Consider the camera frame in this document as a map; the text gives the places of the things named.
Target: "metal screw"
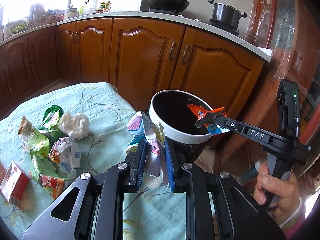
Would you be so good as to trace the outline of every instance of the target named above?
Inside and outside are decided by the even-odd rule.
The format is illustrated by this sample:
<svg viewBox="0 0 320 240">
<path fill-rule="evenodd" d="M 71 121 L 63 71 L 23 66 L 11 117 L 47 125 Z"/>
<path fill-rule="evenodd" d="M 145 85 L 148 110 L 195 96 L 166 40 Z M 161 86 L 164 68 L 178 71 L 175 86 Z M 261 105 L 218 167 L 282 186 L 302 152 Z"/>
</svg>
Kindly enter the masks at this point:
<svg viewBox="0 0 320 240">
<path fill-rule="evenodd" d="M 126 163 L 119 163 L 118 164 L 118 168 L 121 169 L 121 170 L 123 170 L 123 169 L 125 169 L 127 167 L 128 167 L 128 165 Z"/>
<path fill-rule="evenodd" d="M 88 179 L 88 178 L 90 178 L 90 176 L 91 176 L 90 173 L 84 172 L 84 173 L 82 173 L 82 174 L 80 175 L 80 178 L 81 178 L 81 179 Z"/>
<path fill-rule="evenodd" d="M 229 178 L 229 173 L 227 173 L 226 171 L 222 171 L 222 172 L 220 172 L 220 176 L 222 177 L 222 178 L 224 178 L 224 179 L 227 179 L 227 178 Z"/>
<path fill-rule="evenodd" d="M 192 168 L 192 164 L 191 163 L 183 163 L 182 167 L 185 168 L 186 170 L 188 170 L 188 169 Z"/>
</svg>

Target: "hand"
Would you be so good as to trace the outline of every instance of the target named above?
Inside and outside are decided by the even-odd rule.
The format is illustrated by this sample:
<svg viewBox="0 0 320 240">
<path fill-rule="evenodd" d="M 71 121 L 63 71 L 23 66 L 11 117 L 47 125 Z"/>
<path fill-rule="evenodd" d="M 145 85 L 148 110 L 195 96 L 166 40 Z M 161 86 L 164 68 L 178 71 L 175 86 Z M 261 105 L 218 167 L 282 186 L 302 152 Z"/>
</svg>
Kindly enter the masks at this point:
<svg viewBox="0 0 320 240">
<path fill-rule="evenodd" d="M 260 205 L 263 205 L 267 200 L 263 189 L 279 196 L 278 207 L 271 213 L 271 216 L 276 223 L 280 225 L 299 207 L 300 200 L 297 178 L 293 172 L 291 173 L 289 181 L 283 181 L 270 176 L 267 163 L 263 163 L 258 172 L 253 198 Z"/>
</svg>

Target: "countertop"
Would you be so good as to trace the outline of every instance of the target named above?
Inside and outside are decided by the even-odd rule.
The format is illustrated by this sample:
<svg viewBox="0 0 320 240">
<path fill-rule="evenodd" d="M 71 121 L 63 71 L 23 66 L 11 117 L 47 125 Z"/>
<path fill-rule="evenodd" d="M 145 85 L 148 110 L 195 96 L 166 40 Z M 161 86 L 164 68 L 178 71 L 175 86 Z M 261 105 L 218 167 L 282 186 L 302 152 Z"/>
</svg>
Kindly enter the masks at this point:
<svg viewBox="0 0 320 240">
<path fill-rule="evenodd" d="M 228 33 L 222 29 L 219 29 L 217 27 L 211 26 L 211 25 L 203 23 L 203 22 L 198 22 L 198 21 L 184 18 L 184 17 L 162 14 L 162 13 L 152 13 L 152 12 L 110 12 L 110 13 L 82 15 L 82 16 L 71 18 L 68 20 L 64 20 L 64 21 L 61 21 L 58 23 L 38 26 L 33 29 L 18 33 L 17 35 L 12 36 L 12 37 L 8 38 L 7 40 L 0 42 L 0 46 L 8 43 L 9 41 L 12 41 L 12 40 L 18 38 L 24 34 L 28 34 L 28 33 L 34 32 L 36 30 L 43 29 L 43 28 L 48 28 L 51 26 L 61 25 L 64 23 L 70 23 L 70 22 L 75 22 L 75 21 L 80 21 L 80 20 L 87 20 L 87 19 L 93 19 L 93 18 L 110 18 L 110 17 L 144 17 L 144 18 L 150 18 L 150 19 L 166 20 L 166 21 L 176 22 L 176 23 L 180 23 L 180 24 L 184 24 L 184 25 L 188 25 L 188 26 L 193 26 L 193 27 L 211 32 L 213 34 L 219 35 L 219 36 L 226 38 L 232 42 L 235 42 L 235 43 L 239 44 L 240 46 L 250 50 L 251 52 L 253 52 L 257 56 L 261 57 L 263 60 L 265 60 L 267 62 L 270 62 L 270 60 L 271 60 L 271 53 L 272 53 L 271 50 L 266 50 L 266 49 L 262 50 L 262 48 L 258 48 L 256 46 L 253 46 L 249 42 L 247 42 L 247 41 L 245 41 L 245 40 L 243 40 L 243 39 L 241 39 L 231 33 Z"/>
</svg>

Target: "wooden cabinet door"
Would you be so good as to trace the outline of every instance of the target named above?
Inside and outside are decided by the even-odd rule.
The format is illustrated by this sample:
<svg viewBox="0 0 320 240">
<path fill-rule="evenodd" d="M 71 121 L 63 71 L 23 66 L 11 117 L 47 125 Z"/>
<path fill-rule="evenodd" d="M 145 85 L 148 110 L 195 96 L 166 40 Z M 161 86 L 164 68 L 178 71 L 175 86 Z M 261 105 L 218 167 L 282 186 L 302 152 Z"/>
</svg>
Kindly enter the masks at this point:
<svg viewBox="0 0 320 240">
<path fill-rule="evenodd" d="M 148 19 L 115 19 L 110 83 L 135 110 L 169 89 L 185 27 Z"/>
<path fill-rule="evenodd" d="M 56 54 L 56 27 L 29 34 L 29 51 L 37 90 L 59 78 Z"/>
<path fill-rule="evenodd" d="M 225 106 L 235 118 L 263 66 L 263 61 L 231 41 L 187 28 L 172 89 L 192 93 L 213 109 Z"/>
<path fill-rule="evenodd" d="M 76 23 L 74 55 L 81 82 L 109 82 L 112 21 L 96 19 Z"/>
<path fill-rule="evenodd" d="M 72 46 L 76 23 L 58 25 L 56 29 L 56 48 L 59 77 L 71 83 L 78 83 L 79 69 L 73 60 Z"/>
<path fill-rule="evenodd" d="M 5 79 L 15 105 L 36 92 L 30 63 L 28 35 L 1 47 Z"/>
<path fill-rule="evenodd" d="M 0 120 L 6 117 L 6 114 L 14 107 L 9 93 L 7 82 L 4 77 L 2 60 L 0 59 Z"/>
</svg>

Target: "green wrapper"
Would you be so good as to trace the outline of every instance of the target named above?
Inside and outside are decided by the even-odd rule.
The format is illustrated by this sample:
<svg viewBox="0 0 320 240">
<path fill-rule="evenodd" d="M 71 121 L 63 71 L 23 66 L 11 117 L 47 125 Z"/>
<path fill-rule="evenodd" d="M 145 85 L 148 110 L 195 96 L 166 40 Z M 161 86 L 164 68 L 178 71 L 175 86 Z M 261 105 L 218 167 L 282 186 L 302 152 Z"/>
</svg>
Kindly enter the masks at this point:
<svg viewBox="0 0 320 240">
<path fill-rule="evenodd" d="M 64 114 L 63 109 L 60 106 L 53 105 L 44 112 L 41 125 L 37 127 L 40 133 L 45 134 L 52 146 L 59 138 L 66 135 L 59 129 L 59 121 Z"/>
<path fill-rule="evenodd" d="M 29 175 L 53 199 L 56 199 L 74 180 L 57 170 L 48 159 L 42 160 L 37 155 L 33 155 Z"/>
</svg>

